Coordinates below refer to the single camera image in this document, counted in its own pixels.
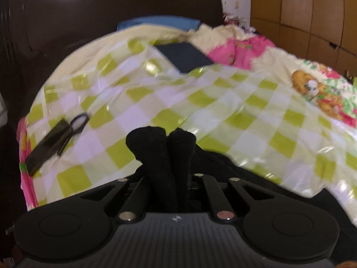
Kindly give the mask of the black pants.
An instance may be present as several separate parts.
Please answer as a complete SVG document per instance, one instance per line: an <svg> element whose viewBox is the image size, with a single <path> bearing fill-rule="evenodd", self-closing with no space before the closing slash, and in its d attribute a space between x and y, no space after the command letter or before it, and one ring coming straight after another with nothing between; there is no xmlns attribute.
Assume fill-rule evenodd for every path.
<svg viewBox="0 0 357 268"><path fill-rule="evenodd" d="M201 171L215 177L219 182L238 177L324 209L335 217L340 227L339 239L332 253L332 259L337 263L356 260L356 227L335 197L326 189L311 199L304 198L237 166L224 154L201 149L196 144L195 135L180 128L170 134L161 127L137 128L127 135L125 143L136 160L142 163L142 167L132 176L134 180L152 176L159 183L172 180L171 186L183 186L189 181L189 176Z"/></svg>

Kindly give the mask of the dark navy folded cloth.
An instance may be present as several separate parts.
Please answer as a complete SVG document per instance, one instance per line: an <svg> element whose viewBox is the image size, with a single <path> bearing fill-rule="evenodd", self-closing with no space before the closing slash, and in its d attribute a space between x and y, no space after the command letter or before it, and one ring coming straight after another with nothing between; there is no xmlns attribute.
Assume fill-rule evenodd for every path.
<svg viewBox="0 0 357 268"><path fill-rule="evenodd" d="M181 73L189 73L196 68L213 65L214 62L188 42L156 45L158 49Z"/></svg>

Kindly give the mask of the green checkered plastic sheet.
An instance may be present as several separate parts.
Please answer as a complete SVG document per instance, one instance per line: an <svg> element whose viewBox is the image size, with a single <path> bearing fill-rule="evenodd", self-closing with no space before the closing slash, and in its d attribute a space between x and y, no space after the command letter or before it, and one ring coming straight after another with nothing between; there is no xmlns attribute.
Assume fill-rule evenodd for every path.
<svg viewBox="0 0 357 268"><path fill-rule="evenodd" d="M299 195L327 189L356 221L356 131L265 74L221 65L180 74L151 43L125 40L95 67L49 78L21 128L22 151L81 113L89 122L63 155L22 176L29 209L133 174L125 138L152 125L187 130L201 148Z"/></svg>

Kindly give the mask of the cartoon print quilt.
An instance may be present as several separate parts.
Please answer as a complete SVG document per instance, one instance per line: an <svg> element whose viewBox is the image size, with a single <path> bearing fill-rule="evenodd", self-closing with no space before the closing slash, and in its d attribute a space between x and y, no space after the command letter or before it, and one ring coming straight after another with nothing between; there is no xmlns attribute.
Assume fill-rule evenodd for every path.
<svg viewBox="0 0 357 268"><path fill-rule="evenodd" d="M300 59L265 36L233 24L215 28L203 24L190 41L213 62L270 75L329 117L356 127L356 87L333 68Z"/></svg>

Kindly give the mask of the blue pillow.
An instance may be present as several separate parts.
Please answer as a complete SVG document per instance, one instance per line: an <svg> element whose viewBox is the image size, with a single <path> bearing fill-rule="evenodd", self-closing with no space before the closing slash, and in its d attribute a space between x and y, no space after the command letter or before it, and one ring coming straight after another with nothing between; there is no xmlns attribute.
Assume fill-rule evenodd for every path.
<svg viewBox="0 0 357 268"><path fill-rule="evenodd" d="M117 31L141 24L153 24L189 31L198 30L201 25L201 21L198 19L171 15L142 16L120 22L117 26Z"/></svg>

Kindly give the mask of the black round magnifier loop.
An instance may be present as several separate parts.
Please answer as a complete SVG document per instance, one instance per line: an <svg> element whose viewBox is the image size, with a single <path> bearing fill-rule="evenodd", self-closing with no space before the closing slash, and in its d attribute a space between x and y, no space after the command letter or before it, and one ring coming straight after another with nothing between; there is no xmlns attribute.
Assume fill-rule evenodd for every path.
<svg viewBox="0 0 357 268"><path fill-rule="evenodd" d="M60 157L64 152L69 141L76 135L80 134L89 121L88 113L81 113L77 115L71 122L68 131L64 133L60 140L60 146L57 155Z"/></svg>

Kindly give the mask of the black rectangular case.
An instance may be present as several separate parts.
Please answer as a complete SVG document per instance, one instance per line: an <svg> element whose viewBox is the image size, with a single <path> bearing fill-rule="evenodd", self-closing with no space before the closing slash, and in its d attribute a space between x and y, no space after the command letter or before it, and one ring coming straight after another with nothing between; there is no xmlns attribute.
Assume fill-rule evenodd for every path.
<svg viewBox="0 0 357 268"><path fill-rule="evenodd" d="M33 177L41 166L55 155L71 132L71 125L64 119L35 146L34 150L25 159L28 175Z"/></svg>

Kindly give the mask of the brown wooden wardrobe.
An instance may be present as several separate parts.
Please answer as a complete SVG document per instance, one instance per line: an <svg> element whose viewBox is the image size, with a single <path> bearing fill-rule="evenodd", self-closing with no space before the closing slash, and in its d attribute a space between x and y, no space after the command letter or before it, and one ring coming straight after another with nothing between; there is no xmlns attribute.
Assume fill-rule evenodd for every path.
<svg viewBox="0 0 357 268"><path fill-rule="evenodd" d="M251 26L297 57L356 77L356 0L251 0Z"/></svg>

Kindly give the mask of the dark brown headboard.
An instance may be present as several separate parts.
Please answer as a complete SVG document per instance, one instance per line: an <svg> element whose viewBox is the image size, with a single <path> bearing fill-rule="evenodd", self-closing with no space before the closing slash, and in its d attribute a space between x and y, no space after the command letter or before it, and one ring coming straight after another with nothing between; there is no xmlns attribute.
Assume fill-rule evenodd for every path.
<svg viewBox="0 0 357 268"><path fill-rule="evenodd" d="M174 15L218 26L222 0L1 0L1 95L15 130L46 79L79 47L119 22Z"/></svg>

